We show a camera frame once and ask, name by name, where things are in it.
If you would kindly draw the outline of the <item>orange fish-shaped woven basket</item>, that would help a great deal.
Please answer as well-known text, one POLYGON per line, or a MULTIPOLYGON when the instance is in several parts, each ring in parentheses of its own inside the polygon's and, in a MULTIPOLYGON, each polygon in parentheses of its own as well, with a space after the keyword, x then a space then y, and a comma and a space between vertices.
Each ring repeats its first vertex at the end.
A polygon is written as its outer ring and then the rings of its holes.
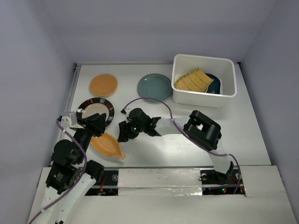
POLYGON ((122 160, 126 157, 117 139, 109 133, 104 133, 100 137, 92 137, 90 143, 98 153, 104 156, 117 157, 122 160))

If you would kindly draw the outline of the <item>green yellow bamboo tray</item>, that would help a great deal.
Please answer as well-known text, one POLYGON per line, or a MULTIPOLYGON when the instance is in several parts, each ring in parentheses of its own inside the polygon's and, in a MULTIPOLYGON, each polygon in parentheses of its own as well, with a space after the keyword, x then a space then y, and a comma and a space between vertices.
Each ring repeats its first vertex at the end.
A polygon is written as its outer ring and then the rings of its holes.
POLYGON ((200 68, 197 68, 182 75, 174 83, 174 87, 183 91, 207 92, 213 81, 214 79, 210 78, 200 68))

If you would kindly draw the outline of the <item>dark blue leaf plate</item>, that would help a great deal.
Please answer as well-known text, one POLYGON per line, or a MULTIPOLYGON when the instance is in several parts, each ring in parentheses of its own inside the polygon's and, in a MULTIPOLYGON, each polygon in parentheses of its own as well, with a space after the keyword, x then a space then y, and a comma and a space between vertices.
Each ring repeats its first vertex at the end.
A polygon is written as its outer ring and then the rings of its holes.
POLYGON ((208 89, 206 92, 211 93, 211 94, 220 94, 220 90, 221 90, 220 79, 212 74, 206 73, 206 75, 213 80, 211 82, 211 84, 208 86, 208 89))

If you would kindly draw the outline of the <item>yellow round plastic plate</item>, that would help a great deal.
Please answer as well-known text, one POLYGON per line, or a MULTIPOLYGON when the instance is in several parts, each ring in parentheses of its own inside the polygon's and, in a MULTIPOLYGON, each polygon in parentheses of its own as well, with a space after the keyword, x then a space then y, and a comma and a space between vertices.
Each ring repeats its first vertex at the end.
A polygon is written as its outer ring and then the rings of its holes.
POLYGON ((194 92, 203 92, 206 93, 208 86, 205 85, 201 81, 192 81, 192 80, 180 80, 178 82, 175 82, 174 87, 178 90, 184 90, 184 91, 194 91, 194 92))

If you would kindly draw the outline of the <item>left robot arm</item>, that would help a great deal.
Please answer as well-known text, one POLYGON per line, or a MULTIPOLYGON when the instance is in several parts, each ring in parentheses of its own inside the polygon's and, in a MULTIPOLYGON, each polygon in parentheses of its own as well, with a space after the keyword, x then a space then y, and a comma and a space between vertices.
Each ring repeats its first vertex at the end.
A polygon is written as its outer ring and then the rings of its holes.
POLYGON ((65 224, 91 186, 105 181, 104 166, 88 160, 86 151, 93 138, 104 139, 106 122, 106 113, 79 119, 69 112, 56 120, 69 139, 54 146, 42 207, 31 224, 65 224))

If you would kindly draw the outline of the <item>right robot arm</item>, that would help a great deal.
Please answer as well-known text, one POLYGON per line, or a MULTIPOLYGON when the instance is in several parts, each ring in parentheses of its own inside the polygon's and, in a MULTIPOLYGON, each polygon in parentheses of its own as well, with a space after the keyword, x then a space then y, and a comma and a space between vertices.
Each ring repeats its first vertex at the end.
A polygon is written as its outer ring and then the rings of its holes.
POLYGON ((126 120, 119 123, 119 137, 104 133, 100 137, 92 137, 90 144, 99 153, 109 157, 120 157, 124 154, 120 143, 136 138, 140 133, 150 137, 162 137, 170 134, 182 134, 196 146, 206 150, 215 169, 218 182, 226 183, 232 178, 233 163, 224 152, 217 152, 218 142, 222 137, 218 123, 195 110, 187 117, 150 117, 141 108, 121 111, 126 120))

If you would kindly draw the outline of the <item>white plastic bin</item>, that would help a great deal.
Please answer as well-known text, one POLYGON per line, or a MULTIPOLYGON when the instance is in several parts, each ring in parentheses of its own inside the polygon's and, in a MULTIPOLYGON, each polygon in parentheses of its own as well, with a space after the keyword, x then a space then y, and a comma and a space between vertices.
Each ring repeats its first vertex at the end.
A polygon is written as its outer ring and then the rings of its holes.
POLYGON ((235 65, 231 60, 225 58, 178 54, 173 61, 171 86, 175 103, 220 108, 237 95, 235 65), (220 80, 220 94, 185 91, 175 88, 174 83, 181 76, 198 68, 220 80))

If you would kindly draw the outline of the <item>striped rim round plate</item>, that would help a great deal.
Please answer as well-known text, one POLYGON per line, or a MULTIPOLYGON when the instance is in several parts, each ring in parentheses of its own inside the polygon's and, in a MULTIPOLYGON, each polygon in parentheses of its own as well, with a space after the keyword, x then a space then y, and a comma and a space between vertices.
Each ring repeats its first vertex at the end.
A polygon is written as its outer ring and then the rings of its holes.
POLYGON ((96 113, 99 115, 106 114, 105 126, 108 126, 114 119, 114 106, 105 98, 90 98, 77 108, 77 120, 87 118, 96 113))

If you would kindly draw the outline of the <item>round orange woven plate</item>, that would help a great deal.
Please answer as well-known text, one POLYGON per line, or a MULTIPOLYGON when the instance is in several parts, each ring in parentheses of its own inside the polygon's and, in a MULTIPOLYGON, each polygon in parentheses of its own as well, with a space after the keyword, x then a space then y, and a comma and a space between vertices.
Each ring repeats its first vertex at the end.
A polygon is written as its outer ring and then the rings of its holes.
POLYGON ((94 77, 89 89, 92 94, 99 97, 107 97, 113 94, 118 87, 118 80, 111 74, 100 74, 94 77))

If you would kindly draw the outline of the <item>teal round ceramic plate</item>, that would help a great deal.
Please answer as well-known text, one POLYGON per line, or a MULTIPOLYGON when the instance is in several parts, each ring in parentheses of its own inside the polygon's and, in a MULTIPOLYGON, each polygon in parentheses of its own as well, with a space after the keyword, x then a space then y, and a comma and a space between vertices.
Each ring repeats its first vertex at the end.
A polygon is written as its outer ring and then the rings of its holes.
POLYGON ((172 94, 171 80, 158 73, 145 75, 138 82, 137 92, 140 97, 149 98, 149 102, 164 101, 172 94))

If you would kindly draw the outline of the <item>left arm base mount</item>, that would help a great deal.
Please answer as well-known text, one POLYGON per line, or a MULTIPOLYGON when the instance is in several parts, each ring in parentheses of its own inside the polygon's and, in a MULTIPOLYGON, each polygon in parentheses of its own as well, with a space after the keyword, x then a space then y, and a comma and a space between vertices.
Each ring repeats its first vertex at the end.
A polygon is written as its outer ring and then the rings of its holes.
POLYGON ((105 170, 101 182, 93 185, 85 196, 117 196, 119 170, 105 170))

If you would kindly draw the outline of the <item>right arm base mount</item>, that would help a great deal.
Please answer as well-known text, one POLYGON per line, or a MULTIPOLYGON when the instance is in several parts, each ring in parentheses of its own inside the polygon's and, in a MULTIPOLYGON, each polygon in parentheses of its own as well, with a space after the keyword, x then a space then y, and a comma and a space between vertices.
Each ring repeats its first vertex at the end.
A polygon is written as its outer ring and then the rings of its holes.
POLYGON ((202 184, 202 195, 245 195, 242 176, 232 162, 226 174, 204 169, 200 171, 198 180, 202 184))

